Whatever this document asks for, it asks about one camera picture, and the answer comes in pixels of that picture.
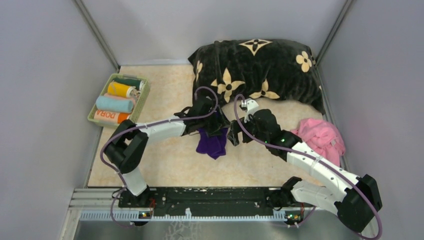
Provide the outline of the black floral blanket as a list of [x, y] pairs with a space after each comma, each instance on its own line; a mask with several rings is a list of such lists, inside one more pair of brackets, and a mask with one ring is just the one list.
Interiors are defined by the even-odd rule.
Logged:
[[208, 87], [220, 106], [236, 95], [253, 100], [294, 100], [326, 113], [312, 49], [287, 39], [215, 41], [196, 49], [193, 89]]

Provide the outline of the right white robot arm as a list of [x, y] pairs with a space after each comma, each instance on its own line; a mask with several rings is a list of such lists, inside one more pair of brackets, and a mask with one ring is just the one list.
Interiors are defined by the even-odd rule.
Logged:
[[237, 146], [242, 133], [243, 143], [255, 141], [285, 162], [308, 172], [321, 184], [316, 185], [292, 177], [282, 187], [281, 199], [287, 206], [306, 203], [334, 214], [344, 226], [360, 234], [376, 220], [379, 239], [383, 224], [379, 211], [383, 204], [377, 181], [370, 175], [358, 176], [312, 150], [291, 131], [281, 129], [269, 109], [237, 117], [231, 122], [229, 140]]

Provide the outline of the purple towel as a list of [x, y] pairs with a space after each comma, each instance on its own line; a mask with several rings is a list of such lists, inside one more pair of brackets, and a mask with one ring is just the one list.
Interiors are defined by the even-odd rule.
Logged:
[[219, 129], [214, 134], [210, 135], [207, 133], [206, 127], [200, 127], [197, 131], [200, 135], [196, 152], [199, 154], [207, 154], [212, 159], [216, 160], [221, 156], [226, 155], [226, 144], [227, 144], [227, 132], [228, 127], [223, 127], [225, 120], [221, 117], [221, 114], [215, 112], [213, 117], [217, 120], [213, 120], [212, 123], [216, 123]]

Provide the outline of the light blue towel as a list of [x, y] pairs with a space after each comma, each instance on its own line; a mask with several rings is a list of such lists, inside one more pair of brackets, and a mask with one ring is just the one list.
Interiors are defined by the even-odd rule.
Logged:
[[99, 96], [95, 105], [98, 110], [126, 114], [131, 113], [134, 107], [134, 103], [130, 99], [115, 99], [108, 96]]

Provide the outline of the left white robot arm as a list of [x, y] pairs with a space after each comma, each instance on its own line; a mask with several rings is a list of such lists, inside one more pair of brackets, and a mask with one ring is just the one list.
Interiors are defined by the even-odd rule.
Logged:
[[101, 158], [108, 159], [120, 175], [130, 200], [138, 207], [149, 203], [149, 186], [139, 170], [146, 146], [168, 138], [182, 137], [194, 132], [207, 137], [224, 137], [230, 121], [214, 100], [198, 97], [192, 106], [171, 117], [151, 122], [134, 123], [124, 120], [102, 148]]

